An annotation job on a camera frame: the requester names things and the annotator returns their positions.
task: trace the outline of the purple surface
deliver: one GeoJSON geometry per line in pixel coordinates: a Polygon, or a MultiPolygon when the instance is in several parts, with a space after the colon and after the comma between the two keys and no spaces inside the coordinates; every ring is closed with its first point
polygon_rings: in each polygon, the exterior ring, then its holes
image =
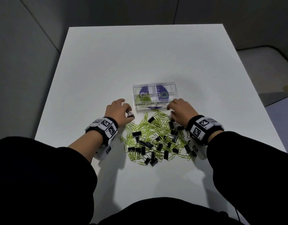
{"type": "Polygon", "coordinates": [[[265,108],[288,153],[288,98],[265,108]]]}

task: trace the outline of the clear plastic container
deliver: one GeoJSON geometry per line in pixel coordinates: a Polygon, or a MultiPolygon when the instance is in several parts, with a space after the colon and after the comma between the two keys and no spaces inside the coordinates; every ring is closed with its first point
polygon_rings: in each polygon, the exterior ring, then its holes
{"type": "Polygon", "coordinates": [[[178,99],[174,82],[151,83],[133,86],[135,110],[146,112],[151,109],[166,109],[168,103],[178,99]]]}

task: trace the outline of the white table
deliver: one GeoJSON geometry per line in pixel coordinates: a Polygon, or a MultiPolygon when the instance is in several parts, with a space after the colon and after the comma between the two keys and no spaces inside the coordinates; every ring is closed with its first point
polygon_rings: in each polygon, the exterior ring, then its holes
{"type": "MultiPolygon", "coordinates": [[[[175,82],[180,98],[226,130],[285,151],[222,25],[70,28],[35,139],[67,146],[113,100],[133,106],[133,84],[154,82],[175,82]]],[[[180,198],[236,218],[214,187],[208,161],[196,161],[141,166],[115,140],[104,161],[92,162],[98,175],[92,221],[151,197],[180,198]]]]}

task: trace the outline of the black sweater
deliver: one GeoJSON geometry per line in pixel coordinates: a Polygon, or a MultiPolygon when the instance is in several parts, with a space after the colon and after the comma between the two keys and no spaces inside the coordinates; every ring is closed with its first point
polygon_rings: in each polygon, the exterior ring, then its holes
{"type": "MultiPolygon", "coordinates": [[[[250,224],[288,223],[288,154],[234,132],[209,143],[217,190],[250,224]]],[[[97,176],[77,151],[23,137],[0,140],[0,222],[88,224],[97,176]]],[[[239,224],[173,198],[136,202],[100,222],[239,224]]]]}

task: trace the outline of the pile of clips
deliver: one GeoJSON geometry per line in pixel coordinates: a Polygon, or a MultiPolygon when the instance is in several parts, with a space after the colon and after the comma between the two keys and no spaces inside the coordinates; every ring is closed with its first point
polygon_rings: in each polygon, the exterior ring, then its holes
{"type": "Polygon", "coordinates": [[[197,154],[190,149],[189,141],[184,139],[184,127],[178,125],[168,115],[152,109],[155,114],[148,120],[148,113],[144,113],[144,119],[138,124],[129,123],[125,126],[126,138],[120,135],[120,142],[124,142],[125,152],[131,161],[147,166],[152,166],[163,159],[170,161],[176,155],[181,158],[195,160],[197,154]]]}

